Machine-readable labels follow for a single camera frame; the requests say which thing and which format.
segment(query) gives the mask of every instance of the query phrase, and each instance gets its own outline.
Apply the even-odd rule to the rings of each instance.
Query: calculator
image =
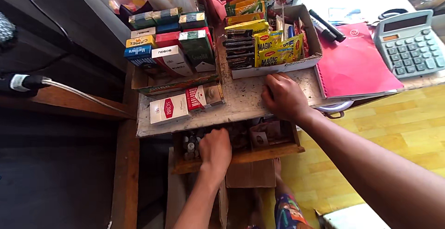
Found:
[[[431,30],[432,10],[403,13],[380,21],[374,43],[396,78],[445,69],[445,60]]]

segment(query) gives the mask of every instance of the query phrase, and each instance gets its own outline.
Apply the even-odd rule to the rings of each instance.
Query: yellow floor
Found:
[[[445,85],[387,97],[333,122],[445,177]],[[282,177],[318,228],[313,209],[324,214],[364,201],[320,147],[306,133],[299,135],[306,152],[281,158]],[[265,223],[273,229],[274,192],[262,192]]]

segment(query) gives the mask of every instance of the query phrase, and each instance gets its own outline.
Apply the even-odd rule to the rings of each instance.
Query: shorts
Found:
[[[282,194],[275,205],[276,229],[313,229],[308,226],[292,195]]]

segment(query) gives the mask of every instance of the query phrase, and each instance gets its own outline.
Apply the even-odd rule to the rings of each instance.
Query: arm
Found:
[[[353,188],[393,229],[445,224],[445,179],[326,119],[286,74],[268,75],[262,98],[323,149]]]
[[[207,229],[219,185],[232,159],[232,146],[226,129],[212,130],[199,143],[203,164],[193,190],[174,229]]]

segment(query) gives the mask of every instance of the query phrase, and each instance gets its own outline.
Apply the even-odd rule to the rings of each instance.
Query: calculator display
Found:
[[[420,17],[416,17],[416,18],[412,18],[412,19],[405,19],[405,20],[401,20],[401,21],[387,23],[383,27],[383,32],[390,32],[390,31],[394,31],[394,30],[398,30],[398,29],[402,29],[402,28],[406,28],[406,27],[412,27],[412,26],[416,26],[416,25],[425,24],[427,17],[428,16],[425,15],[425,16],[420,16]]]

